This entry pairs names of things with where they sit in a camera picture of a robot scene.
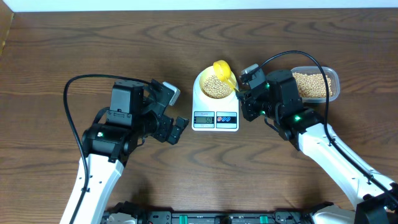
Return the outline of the yellow measuring scoop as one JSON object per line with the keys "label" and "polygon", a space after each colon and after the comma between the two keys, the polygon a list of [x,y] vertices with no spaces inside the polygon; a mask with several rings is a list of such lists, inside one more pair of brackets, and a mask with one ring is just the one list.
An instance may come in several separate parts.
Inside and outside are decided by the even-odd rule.
{"label": "yellow measuring scoop", "polygon": [[213,70],[221,82],[226,83],[233,91],[237,91],[236,81],[233,80],[232,71],[226,61],[219,60],[214,62]]}

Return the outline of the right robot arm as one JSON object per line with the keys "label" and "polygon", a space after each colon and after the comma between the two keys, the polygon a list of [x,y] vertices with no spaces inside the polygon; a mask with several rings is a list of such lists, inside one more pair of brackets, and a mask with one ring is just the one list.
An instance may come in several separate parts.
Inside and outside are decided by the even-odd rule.
{"label": "right robot arm", "polygon": [[397,183],[360,158],[322,115],[304,107],[290,70],[265,75],[252,67],[243,70],[240,80],[249,85],[237,94],[244,118],[272,119],[272,129],[314,160],[354,208],[343,210],[325,202],[303,213],[302,223],[397,223]]}

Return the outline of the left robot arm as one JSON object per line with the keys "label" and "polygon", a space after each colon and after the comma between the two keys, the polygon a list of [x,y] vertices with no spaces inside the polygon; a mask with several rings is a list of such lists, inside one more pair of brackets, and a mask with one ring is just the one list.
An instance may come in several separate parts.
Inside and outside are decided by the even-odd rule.
{"label": "left robot arm", "polygon": [[110,106],[98,111],[82,137],[72,127],[81,158],[62,223],[101,221],[130,154],[147,137],[178,143],[189,120],[173,119],[164,112],[179,94],[180,90],[167,82],[119,77],[113,85]]}

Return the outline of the white digital kitchen scale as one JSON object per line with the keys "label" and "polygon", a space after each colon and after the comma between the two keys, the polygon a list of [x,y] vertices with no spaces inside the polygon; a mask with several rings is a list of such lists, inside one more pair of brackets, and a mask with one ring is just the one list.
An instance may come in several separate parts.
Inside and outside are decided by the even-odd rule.
{"label": "white digital kitchen scale", "polygon": [[239,100],[232,92],[225,98],[214,99],[201,89],[202,71],[193,84],[192,129],[194,131],[235,132],[239,129]]}

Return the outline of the soybeans in bowl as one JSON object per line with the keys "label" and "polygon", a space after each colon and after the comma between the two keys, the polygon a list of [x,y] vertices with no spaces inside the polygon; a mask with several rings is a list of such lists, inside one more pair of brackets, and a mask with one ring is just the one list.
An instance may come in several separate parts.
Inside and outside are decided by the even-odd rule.
{"label": "soybeans in bowl", "polygon": [[228,84],[220,81],[215,75],[206,78],[202,89],[207,96],[214,99],[225,98],[232,93],[232,89]]}

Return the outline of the yellow bowl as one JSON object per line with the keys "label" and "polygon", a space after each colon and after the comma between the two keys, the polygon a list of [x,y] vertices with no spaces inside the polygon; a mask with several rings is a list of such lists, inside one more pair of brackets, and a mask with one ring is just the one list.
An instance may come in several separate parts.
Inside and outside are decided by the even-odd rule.
{"label": "yellow bowl", "polygon": [[206,80],[207,77],[209,77],[211,75],[215,75],[213,66],[210,66],[210,67],[206,68],[204,71],[202,71],[202,73],[200,75],[200,79],[199,79],[199,86],[200,86],[200,89],[202,92],[204,92],[202,89],[204,81]]}

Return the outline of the soybeans in container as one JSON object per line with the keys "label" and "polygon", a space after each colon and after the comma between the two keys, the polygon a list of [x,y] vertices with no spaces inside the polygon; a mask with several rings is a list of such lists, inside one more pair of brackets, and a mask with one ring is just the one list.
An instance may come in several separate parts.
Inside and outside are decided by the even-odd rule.
{"label": "soybeans in container", "polygon": [[302,98],[325,98],[326,85],[321,73],[307,75],[305,73],[294,72],[299,95]]}

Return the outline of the clear plastic container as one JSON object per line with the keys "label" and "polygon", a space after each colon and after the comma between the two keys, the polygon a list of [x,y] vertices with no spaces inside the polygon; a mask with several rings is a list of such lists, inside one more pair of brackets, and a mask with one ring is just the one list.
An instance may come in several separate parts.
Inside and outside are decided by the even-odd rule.
{"label": "clear plastic container", "polygon": [[[328,90],[329,90],[329,100],[333,101],[337,99],[338,95],[340,94],[340,81],[338,78],[337,73],[329,67],[322,67],[326,79],[328,81]],[[305,73],[307,75],[313,75],[317,73],[321,73],[321,71],[316,66],[304,66],[304,67],[295,67],[291,69],[292,73]],[[302,98],[303,102],[305,103],[325,103],[325,98]]]}

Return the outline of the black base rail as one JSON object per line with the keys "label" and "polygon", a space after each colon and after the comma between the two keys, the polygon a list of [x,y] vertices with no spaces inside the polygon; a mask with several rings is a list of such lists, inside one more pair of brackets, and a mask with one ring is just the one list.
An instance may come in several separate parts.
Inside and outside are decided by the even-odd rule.
{"label": "black base rail", "polygon": [[147,212],[136,218],[126,213],[106,213],[101,223],[147,223],[147,224],[306,224],[314,221],[300,212],[276,211],[270,213],[177,213]]}

